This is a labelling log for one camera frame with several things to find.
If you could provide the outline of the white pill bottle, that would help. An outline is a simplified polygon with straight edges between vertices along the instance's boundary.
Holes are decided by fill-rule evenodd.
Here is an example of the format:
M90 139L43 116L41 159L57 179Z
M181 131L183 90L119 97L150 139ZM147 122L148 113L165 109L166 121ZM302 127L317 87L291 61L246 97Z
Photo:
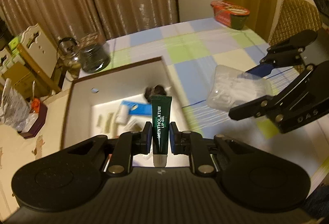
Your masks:
M129 107L125 104L120 105L117 115L115 117L115 123L120 125L126 125L128 122Z

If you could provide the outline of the blue toothpaste tube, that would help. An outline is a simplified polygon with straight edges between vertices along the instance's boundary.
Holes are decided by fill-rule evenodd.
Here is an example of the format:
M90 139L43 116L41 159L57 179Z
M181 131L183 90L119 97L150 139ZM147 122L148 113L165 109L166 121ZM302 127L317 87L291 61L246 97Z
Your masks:
M131 102L127 100L123 100L121 105L128 107L128 114L129 115L141 115L146 117L152 116L152 106L146 103L137 103Z

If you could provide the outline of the dark green lip gel tube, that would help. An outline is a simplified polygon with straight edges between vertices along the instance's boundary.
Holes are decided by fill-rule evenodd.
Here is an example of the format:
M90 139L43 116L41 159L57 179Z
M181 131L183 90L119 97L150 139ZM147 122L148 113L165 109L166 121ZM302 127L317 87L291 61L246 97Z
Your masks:
M151 97L153 164L159 168L167 164L171 102L172 97L163 95Z

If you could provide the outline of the dark hair scrunchie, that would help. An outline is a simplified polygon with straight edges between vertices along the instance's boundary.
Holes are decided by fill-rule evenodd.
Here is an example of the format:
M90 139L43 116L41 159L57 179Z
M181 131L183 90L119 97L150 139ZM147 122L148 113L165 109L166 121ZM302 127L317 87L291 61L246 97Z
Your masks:
M146 87L144 92L144 97L148 103L151 103L151 97L152 96L166 96L167 92L165 91L165 88L162 85L156 85L154 87Z

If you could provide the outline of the red instant noodle bowl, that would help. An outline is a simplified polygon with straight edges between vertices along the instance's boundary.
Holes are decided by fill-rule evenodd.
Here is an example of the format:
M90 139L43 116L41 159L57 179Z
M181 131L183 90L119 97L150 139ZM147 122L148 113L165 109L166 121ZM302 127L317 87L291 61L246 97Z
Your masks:
M232 2L215 0L210 5L213 9L215 20L235 30L241 30L250 15L248 9L235 5Z

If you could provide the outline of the dark wooden tray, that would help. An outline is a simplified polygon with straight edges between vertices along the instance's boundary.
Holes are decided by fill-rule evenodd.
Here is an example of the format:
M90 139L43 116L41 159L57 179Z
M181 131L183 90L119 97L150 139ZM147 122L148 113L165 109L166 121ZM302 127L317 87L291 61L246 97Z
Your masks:
M32 113L29 114L27 124L20 135L24 139L34 138L44 126L47 116L47 106L35 98L32 102Z

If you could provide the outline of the checked tablecloth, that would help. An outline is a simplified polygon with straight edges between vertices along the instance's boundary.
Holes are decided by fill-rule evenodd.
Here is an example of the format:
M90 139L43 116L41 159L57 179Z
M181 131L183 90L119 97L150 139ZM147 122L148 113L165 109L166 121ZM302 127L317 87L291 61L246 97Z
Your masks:
M212 18L136 32L105 45L110 68L162 57L192 130L205 137L224 134L295 162L307 171L311 187L316 188L328 175L328 116L280 134L267 118L237 122L206 104L216 66L248 70L264 57L267 46L251 29L230 29Z

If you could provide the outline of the dark glass jar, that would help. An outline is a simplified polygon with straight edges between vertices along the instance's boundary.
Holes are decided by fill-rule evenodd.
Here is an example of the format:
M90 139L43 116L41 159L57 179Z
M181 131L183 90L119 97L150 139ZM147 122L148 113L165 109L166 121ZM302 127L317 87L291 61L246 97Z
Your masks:
M78 42L79 60L84 72L91 74L106 68L110 63L106 41L97 32L87 34Z

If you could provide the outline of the glass kettle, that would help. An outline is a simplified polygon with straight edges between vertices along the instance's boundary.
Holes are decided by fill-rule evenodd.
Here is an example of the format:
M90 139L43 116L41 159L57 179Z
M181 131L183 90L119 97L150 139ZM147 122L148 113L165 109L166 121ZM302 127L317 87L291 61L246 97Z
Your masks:
M61 51L61 59L64 68L71 74L73 79L79 77L81 63L79 60L78 42L72 37L65 37L58 41L57 54Z

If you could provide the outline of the crumpled silver foil bag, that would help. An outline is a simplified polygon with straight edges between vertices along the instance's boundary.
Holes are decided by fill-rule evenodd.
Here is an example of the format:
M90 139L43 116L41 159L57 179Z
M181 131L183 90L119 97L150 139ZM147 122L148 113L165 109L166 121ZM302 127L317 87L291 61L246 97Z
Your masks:
M30 105L12 86L12 80L7 78L1 96L1 124L21 132L29 114Z

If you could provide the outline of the cardboard box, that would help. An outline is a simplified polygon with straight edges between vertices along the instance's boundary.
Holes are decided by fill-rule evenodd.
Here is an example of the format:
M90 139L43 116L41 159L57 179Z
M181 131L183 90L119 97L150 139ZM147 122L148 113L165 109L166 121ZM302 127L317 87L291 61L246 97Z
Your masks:
M15 89L21 94L30 95L32 93L32 84L36 80L34 74L23 64L14 63L6 70L2 69L5 78L12 80Z

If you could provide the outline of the white carved chair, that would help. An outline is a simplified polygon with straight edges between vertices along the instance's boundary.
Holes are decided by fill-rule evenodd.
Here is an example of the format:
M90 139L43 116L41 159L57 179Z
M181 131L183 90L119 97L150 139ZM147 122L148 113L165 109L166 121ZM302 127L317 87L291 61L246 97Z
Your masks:
M39 24L28 27L22 34L16 49L30 68L55 93L61 92L51 76L57 64L55 44Z

